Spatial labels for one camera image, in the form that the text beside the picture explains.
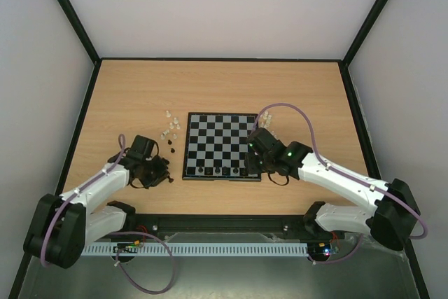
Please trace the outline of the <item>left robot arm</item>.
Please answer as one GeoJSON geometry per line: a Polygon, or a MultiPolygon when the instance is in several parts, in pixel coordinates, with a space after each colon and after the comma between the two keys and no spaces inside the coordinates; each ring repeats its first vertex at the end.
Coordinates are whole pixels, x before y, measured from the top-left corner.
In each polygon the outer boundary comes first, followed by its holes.
{"type": "Polygon", "coordinates": [[[137,226],[136,209],[112,194],[140,183],[148,189],[169,178],[168,160],[158,143],[137,135],[131,146],[118,137],[120,150],[81,185],[59,195],[46,194],[37,203],[23,243],[24,252],[42,265],[71,267],[91,243],[113,232],[131,235],[137,226]]]}

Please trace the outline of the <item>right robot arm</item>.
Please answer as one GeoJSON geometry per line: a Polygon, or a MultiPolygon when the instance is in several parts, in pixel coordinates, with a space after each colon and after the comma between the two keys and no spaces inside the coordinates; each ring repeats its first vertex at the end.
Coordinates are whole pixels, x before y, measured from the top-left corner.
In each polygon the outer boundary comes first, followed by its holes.
{"type": "Polygon", "coordinates": [[[318,156],[311,147],[293,141],[285,146],[265,128],[247,138],[248,173],[302,180],[324,187],[351,202],[336,206],[315,202],[303,216],[303,226],[313,237],[345,231],[371,236],[394,251],[405,248],[417,224],[419,209],[409,186],[400,179],[388,183],[357,174],[318,156]]]}

